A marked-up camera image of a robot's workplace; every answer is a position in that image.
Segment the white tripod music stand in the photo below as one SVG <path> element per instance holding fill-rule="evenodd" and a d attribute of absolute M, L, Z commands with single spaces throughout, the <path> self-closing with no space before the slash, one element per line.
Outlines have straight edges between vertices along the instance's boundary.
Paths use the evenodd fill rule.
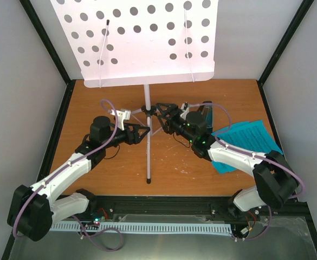
<path fill-rule="evenodd" d="M 206 81 L 217 1 L 52 1 L 88 88 Z"/>

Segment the clear plastic metronome cover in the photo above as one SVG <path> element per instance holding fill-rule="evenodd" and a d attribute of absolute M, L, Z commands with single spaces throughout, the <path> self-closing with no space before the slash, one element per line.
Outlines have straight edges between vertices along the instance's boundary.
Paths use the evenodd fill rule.
<path fill-rule="evenodd" d="M 205 118 L 207 128 L 213 128 L 213 108 L 212 106 L 203 106 L 202 115 Z"/>

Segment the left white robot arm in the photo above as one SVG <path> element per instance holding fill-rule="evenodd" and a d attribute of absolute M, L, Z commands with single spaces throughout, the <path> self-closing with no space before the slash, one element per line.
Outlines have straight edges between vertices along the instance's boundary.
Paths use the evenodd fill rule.
<path fill-rule="evenodd" d="M 149 132 L 149 127 L 125 123 L 123 119 L 111 123 L 106 116 L 96 117 L 89 134 L 63 165 L 42 180 L 30 186 L 21 185 L 14 191 L 7 218 L 14 237 L 26 236 L 36 242 L 54 224 L 72 215 L 94 217 L 98 205 L 92 201 L 92 193 L 79 189 L 65 198 L 60 195 L 93 170 L 106 157 L 107 148 L 121 143 L 138 144 Z"/>

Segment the blue sheet music page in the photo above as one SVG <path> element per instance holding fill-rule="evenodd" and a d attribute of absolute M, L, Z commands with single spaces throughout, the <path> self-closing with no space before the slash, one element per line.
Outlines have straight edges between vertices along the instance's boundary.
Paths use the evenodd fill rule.
<path fill-rule="evenodd" d="M 233 124 L 231 126 L 231 130 L 230 131 L 234 132 L 235 131 L 234 128 L 242 126 L 242 125 L 246 125 L 246 124 L 249 124 L 249 123 L 250 123 L 249 121 L 237 122 L 237 123 L 235 123 L 235 124 Z M 228 129 L 227 127 L 224 127 L 224 128 L 221 128 L 221 129 L 219 129 L 217 131 L 212 132 L 211 134 L 212 135 L 218 134 L 219 136 L 221 136 L 221 133 L 227 132 L 227 129 Z M 212 165 L 217 170 L 217 172 L 219 174 L 225 174 L 225 173 L 233 172 L 233 171 L 236 170 L 236 168 L 234 168 L 234 167 L 232 167 L 230 165 L 221 163 L 221 162 L 214 162 L 213 161 Z"/>
<path fill-rule="evenodd" d="M 229 144 L 250 151 L 263 153 L 277 151 L 283 154 L 283 151 L 265 128 L 262 120 L 238 122 L 233 124 L 230 130 L 227 129 L 227 127 L 224 127 L 213 132 L 212 135 L 218 136 Z"/>

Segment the black metronome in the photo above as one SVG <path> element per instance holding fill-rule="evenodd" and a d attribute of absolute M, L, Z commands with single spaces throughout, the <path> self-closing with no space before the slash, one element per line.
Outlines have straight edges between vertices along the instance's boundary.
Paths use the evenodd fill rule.
<path fill-rule="evenodd" d="M 200 105 L 197 109 L 198 112 L 202 114 L 206 121 L 206 130 L 208 133 L 213 132 L 213 118 L 214 118 L 214 110 L 211 105 L 212 101 L 203 101 L 203 105 Z"/>

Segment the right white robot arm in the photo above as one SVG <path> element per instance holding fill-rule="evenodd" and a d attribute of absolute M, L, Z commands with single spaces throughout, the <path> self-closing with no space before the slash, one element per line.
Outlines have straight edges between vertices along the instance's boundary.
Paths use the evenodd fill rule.
<path fill-rule="evenodd" d="M 203 110 L 214 107 L 214 103 L 198 104 L 191 111 L 187 102 L 178 107 L 174 103 L 157 103 L 151 108 L 141 107 L 146 116 L 156 116 L 163 131 L 180 135 L 191 144 L 196 156 L 215 163 L 232 166 L 251 176 L 255 186 L 237 191 L 228 202 L 227 211 L 234 218 L 257 207 L 280 209 L 288 199 L 303 191 L 302 180 L 294 173 L 284 156 L 278 151 L 261 153 L 237 147 L 211 134 Z"/>

